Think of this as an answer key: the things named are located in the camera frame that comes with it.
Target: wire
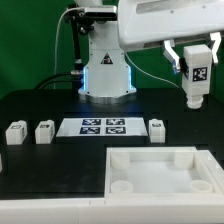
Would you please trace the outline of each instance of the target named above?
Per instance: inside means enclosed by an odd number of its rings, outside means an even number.
[[[167,83],[169,83],[169,84],[171,84],[171,85],[173,85],[173,86],[179,88],[178,85],[176,85],[175,83],[173,83],[173,82],[171,82],[171,81],[169,81],[169,80],[166,80],[166,79],[162,79],[162,78],[156,77],[156,76],[154,76],[154,75],[151,75],[151,74],[149,74],[149,73],[143,71],[141,68],[139,68],[139,67],[138,67],[138,66],[131,60],[131,58],[128,56],[127,53],[125,53],[125,56],[127,57],[128,61],[129,61],[129,62],[130,62],[130,63],[131,63],[131,64],[132,64],[138,71],[142,72],[143,74],[145,74],[145,75],[147,75],[147,76],[149,76],[149,77],[151,77],[151,78],[153,78],[153,79],[157,79],[157,80],[160,80],[160,81],[162,81],[162,82],[167,82]]]
[[[41,87],[41,89],[44,89],[45,87],[47,87],[48,85],[50,85],[50,84],[55,84],[55,83],[68,83],[68,82],[73,82],[72,80],[70,80],[70,81],[51,81],[51,82],[48,82],[48,83],[46,83],[45,85],[43,85],[42,87]]]
[[[59,41],[59,34],[60,34],[62,20],[68,12],[77,11],[77,10],[81,10],[81,9],[84,9],[84,7],[67,9],[65,12],[62,13],[62,15],[58,21],[56,40],[55,40],[55,49],[54,49],[54,74],[57,74],[57,69],[58,69],[57,68],[57,66],[58,66],[58,41]]]
[[[71,76],[71,73],[62,73],[62,74],[57,74],[57,75],[50,76],[50,77],[44,79],[43,81],[41,81],[34,89],[39,89],[46,82],[48,82],[48,81],[50,81],[52,79],[56,79],[56,78],[62,77],[62,76]]]

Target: white paper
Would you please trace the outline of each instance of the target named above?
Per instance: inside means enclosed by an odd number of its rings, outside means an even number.
[[[64,119],[57,137],[148,136],[143,118]]]

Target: blue light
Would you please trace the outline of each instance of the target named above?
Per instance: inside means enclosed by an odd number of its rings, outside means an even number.
[[[86,91],[86,68],[83,69],[83,91]]]
[[[131,84],[131,82],[132,82],[132,76],[131,76],[131,67],[129,66],[129,89],[130,90],[133,90],[133,89],[135,89],[133,86],[132,86],[132,84]]]

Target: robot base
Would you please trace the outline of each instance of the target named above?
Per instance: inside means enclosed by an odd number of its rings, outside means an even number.
[[[79,99],[96,104],[120,104],[136,98],[135,93],[128,93],[120,97],[94,97],[87,94],[79,93]]]

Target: black cable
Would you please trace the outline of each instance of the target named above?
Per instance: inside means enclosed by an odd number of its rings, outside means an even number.
[[[63,77],[63,76],[71,76],[71,73],[61,73],[61,74],[57,74],[57,75],[52,75],[52,76],[44,79],[43,81],[41,81],[34,89],[39,89],[46,82],[48,82],[48,81],[50,81],[52,79],[56,79],[56,78],[59,78],[59,77]]]
[[[44,89],[45,87],[47,87],[48,85],[50,85],[50,84],[55,84],[55,83],[67,83],[67,82],[73,82],[72,80],[70,80],[70,81],[64,81],[64,80],[62,80],[62,81],[51,81],[51,82],[48,82],[48,83],[46,83],[45,85],[43,85],[42,87],[41,87],[41,89]]]

